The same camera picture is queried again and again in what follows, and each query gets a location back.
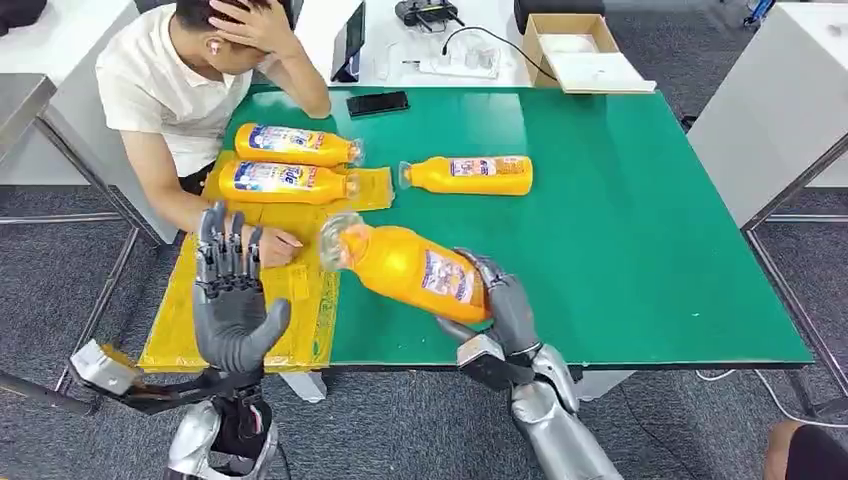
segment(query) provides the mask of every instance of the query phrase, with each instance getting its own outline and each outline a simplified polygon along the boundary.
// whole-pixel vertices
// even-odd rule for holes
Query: man's hand
[[[253,232],[250,225],[242,229],[242,244],[247,248],[250,234]],[[259,256],[262,258],[263,267],[282,267],[288,265],[297,256],[303,244],[294,235],[278,228],[263,227],[262,238],[259,239]]]
[[[209,23],[218,29],[218,34],[231,42],[276,53],[279,57],[295,55],[302,51],[300,42],[289,27],[286,10],[279,1],[268,0],[270,8],[255,7],[248,0],[239,1],[247,10],[220,0],[210,0],[209,5],[212,8],[243,24],[210,17]]]

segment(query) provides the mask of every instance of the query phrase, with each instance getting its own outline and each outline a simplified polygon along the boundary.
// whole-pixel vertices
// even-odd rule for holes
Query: black phone
[[[406,98],[406,92],[375,93],[347,99],[347,109],[351,117],[407,108],[409,108],[409,100]]]

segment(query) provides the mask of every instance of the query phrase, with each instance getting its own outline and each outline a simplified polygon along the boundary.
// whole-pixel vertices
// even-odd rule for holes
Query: man
[[[327,86],[278,0],[177,0],[142,14],[97,60],[106,124],[120,131],[150,203],[182,230],[193,232],[210,206],[199,193],[253,69],[310,117],[329,114]],[[242,230],[245,242],[252,230]],[[264,229],[264,266],[285,265],[300,246]]]

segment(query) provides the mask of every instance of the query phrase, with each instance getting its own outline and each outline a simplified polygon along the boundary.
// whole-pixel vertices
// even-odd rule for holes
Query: plastic bottle
[[[359,192],[356,174],[344,175],[311,165],[240,160],[224,165],[218,183],[225,198],[252,203],[321,205],[352,198]]]
[[[245,123],[235,137],[238,156],[244,160],[298,163],[335,167],[362,165],[362,140],[345,140],[327,132]]]
[[[371,227],[356,213],[321,228],[321,263],[349,269],[374,292],[462,323],[487,318],[483,282],[462,255],[402,227]]]
[[[533,163],[523,156],[431,157],[415,164],[400,162],[398,184],[434,193],[526,195],[533,185]]]

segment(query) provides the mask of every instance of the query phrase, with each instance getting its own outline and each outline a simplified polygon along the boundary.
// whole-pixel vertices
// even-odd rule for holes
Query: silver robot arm
[[[199,377],[148,384],[128,358],[95,340],[70,359],[69,371],[78,383],[140,412],[191,405],[171,442],[166,479],[258,480],[278,452],[277,426],[262,397],[261,380],[265,354],[289,325],[290,306],[277,299],[265,311],[261,230],[243,252],[244,216],[233,214],[227,236],[226,213],[220,202],[206,210],[197,234],[194,334],[210,365]],[[213,466],[213,452],[226,454],[229,462]]]
[[[577,418],[580,402],[562,355],[536,336],[524,287],[486,257],[458,252],[477,268],[486,286],[492,326],[476,332],[437,318],[461,343],[460,371],[495,390],[510,388],[510,411],[549,480],[622,480],[594,435]]]

